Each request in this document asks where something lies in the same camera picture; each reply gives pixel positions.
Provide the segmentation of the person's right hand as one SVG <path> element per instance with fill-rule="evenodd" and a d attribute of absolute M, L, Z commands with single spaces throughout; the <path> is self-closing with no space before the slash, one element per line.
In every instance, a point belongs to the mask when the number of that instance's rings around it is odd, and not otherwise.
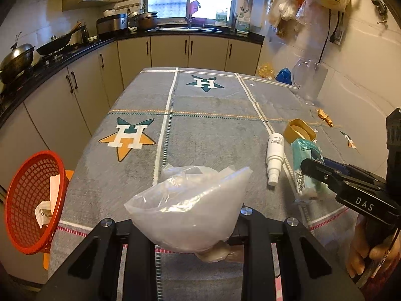
<path fill-rule="evenodd" d="M 367 219 L 357 217 L 346 269 L 366 298 L 386 298 L 400 293 L 400 230 L 371 246 Z"/>

